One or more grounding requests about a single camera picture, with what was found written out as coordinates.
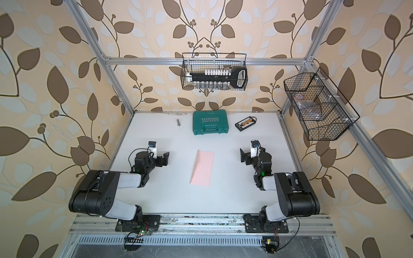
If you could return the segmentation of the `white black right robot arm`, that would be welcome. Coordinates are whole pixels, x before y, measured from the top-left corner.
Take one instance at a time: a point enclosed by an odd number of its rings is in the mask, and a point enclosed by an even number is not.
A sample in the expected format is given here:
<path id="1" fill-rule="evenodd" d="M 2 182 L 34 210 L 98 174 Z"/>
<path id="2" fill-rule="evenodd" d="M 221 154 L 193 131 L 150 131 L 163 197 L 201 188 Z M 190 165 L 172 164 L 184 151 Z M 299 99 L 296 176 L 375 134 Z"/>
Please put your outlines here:
<path id="1" fill-rule="evenodd" d="M 253 167 L 253 179 L 259 190 L 277 195 L 275 204 L 262 207 L 258 215 L 261 227 L 269 227 L 288 218 L 319 214 L 319 200 L 304 172 L 273 173 L 272 156 L 258 145 L 247 153 L 240 150 L 240 161 Z"/>

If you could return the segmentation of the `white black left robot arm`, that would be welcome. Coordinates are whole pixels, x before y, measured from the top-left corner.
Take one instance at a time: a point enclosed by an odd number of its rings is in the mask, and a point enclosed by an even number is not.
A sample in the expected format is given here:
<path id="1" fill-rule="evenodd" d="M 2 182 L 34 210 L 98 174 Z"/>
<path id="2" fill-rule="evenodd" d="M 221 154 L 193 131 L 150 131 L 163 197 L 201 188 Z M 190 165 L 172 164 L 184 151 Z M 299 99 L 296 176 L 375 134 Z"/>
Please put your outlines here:
<path id="1" fill-rule="evenodd" d="M 116 198 L 117 190 L 143 188 L 156 167 L 168 165 L 169 153 L 155 157 L 153 152 L 136 154 L 132 171 L 91 170 L 74 190 L 68 208 L 73 213 L 102 216 L 121 221 L 143 221 L 142 208 Z"/>

